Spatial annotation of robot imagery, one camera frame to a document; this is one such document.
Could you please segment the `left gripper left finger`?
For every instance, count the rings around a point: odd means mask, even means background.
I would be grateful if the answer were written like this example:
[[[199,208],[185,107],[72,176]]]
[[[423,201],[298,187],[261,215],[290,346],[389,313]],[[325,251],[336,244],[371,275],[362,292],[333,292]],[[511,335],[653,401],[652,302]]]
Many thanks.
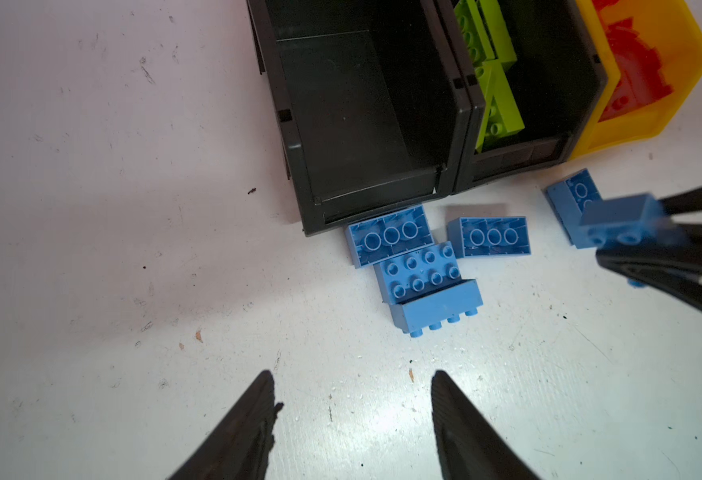
[[[272,372],[260,372],[170,479],[265,479],[275,445],[273,429],[282,408],[275,399]]]

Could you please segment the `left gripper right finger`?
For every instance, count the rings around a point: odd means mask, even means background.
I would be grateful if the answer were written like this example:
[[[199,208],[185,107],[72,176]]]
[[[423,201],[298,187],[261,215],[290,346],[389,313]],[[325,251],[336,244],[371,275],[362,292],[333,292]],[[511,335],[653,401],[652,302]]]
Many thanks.
[[[432,418],[445,479],[536,479],[453,379],[438,370],[431,383]]]

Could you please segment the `blue lego brick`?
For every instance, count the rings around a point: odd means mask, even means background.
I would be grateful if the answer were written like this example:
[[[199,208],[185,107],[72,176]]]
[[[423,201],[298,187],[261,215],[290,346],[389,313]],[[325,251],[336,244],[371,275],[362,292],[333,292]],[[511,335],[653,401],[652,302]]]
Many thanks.
[[[444,321],[474,316],[483,305],[477,281],[462,277],[449,241],[393,257],[374,270],[394,325],[413,338]]]
[[[525,217],[459,217],[447,234],[458,258],[531,254]]]
[[[589,170],[582,169],[550,185],[545,189],[545,195],[570,243],[578,249],[594,247],[594,243],[580,228],[585,207],[602,200]]]
[[[423,205],[350,224],[345,235],[357,269],[435,244]]]

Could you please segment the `green lego brick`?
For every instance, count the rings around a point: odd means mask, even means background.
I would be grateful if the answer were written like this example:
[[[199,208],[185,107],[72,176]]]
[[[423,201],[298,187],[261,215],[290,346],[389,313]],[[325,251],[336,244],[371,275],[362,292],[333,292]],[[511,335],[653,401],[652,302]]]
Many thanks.
[[[500,139],[518,134],[525,124],[500,61],[486,60],[475,73],[486,102],[476,144],[476,150],[482,152]]]
[[[475,67],[498,60],[507,72],[517,54],[497,0],[460,0],[454,6],[461,34]]]

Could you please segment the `blue lego brick diagonal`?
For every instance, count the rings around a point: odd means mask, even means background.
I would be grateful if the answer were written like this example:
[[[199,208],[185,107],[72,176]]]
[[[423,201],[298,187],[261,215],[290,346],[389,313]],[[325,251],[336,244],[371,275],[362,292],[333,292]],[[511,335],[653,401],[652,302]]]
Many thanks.
[[[661,202],[644,193],[610,200],[586,200],[570,237],[578,248],[686,246],[689,236],[666,214]]]

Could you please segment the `green lego brick top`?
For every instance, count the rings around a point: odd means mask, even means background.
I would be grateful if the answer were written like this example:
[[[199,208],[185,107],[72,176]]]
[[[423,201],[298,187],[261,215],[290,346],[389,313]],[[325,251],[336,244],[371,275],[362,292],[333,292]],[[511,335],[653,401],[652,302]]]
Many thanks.
[[[507,72],[517,54],[497,0],[460,0],[454,6],[461,34],[475,67],[498,60]]]

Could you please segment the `yellow plastic bin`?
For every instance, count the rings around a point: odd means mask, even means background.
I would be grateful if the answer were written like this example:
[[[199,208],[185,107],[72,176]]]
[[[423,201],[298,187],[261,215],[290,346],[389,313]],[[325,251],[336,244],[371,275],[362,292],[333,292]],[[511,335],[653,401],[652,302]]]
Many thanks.
[[[572,156],[660,134],[702,77],[702,30],[687,3],[577,5],[608,83]]]

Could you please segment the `middle black bin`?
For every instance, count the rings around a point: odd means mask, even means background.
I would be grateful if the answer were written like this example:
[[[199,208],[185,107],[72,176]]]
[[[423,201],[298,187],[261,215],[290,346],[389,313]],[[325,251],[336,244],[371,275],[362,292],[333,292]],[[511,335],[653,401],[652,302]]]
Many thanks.
[[[576,2],[502,1],[499,8],[517,53],[507,78],[525,128],[481,151],[471,132],[456,192],[568,161],[608,85]]]

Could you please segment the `black bin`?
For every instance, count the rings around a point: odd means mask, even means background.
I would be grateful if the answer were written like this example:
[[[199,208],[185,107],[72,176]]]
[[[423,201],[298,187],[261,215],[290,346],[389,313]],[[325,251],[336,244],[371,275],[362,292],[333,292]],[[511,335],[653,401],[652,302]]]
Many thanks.
[[[472,105],[436,2],[248,9],[306,235],[453,192]]]
[[[517,53],[507,78],[525,128],[481,151],[471,132],[456,192],[568,161],[608,85],[576,2],[502,1],[499,8]]]

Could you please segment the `left black bin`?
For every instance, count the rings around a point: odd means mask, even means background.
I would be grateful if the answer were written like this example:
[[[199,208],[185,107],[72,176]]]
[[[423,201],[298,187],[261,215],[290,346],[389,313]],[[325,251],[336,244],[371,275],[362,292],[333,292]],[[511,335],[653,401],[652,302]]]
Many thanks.
[[[472,105],[436,2],[248,9],[306,235],[453,192]]]

